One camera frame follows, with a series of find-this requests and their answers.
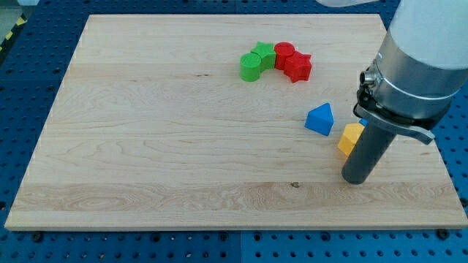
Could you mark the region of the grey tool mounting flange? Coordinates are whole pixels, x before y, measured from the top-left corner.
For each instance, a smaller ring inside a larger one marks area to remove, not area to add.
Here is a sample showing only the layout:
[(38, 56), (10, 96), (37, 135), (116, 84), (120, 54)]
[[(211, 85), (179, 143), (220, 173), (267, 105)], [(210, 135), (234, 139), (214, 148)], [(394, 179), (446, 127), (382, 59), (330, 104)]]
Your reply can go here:
[(435, 138), (431, 130), (450, 109), (449, 103), (440, 113), (430, 118), (404, 117), (379, 106), (367, 85), (359, 86), (357, 99), (358, 102), (353, 109), (356, 116), (366, 119), (369, 123), (387, 132), (412, 137), (425, 145), (428, 145)]

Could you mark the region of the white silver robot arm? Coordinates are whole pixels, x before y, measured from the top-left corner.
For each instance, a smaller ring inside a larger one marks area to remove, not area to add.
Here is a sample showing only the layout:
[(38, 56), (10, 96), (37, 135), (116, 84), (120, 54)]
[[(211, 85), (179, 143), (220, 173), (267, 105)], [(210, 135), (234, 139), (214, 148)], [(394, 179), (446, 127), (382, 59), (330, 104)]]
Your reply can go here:
[(372, 64), (361, 72), (354, 112), (368, 124), (342, 177), (363, 183), (398, 134), (428, 145), (466, 81), (467, 2), (401, 1)]

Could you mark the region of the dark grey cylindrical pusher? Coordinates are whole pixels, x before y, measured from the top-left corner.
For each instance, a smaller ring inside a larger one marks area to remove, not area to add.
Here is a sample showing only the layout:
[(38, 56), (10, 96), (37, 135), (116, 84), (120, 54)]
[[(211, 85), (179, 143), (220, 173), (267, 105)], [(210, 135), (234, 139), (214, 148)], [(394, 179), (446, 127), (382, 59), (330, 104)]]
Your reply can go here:
[(341, 170), (342, 177), (351, 184), (362, 184), (370, 175), (395, 134), (369, 123)]

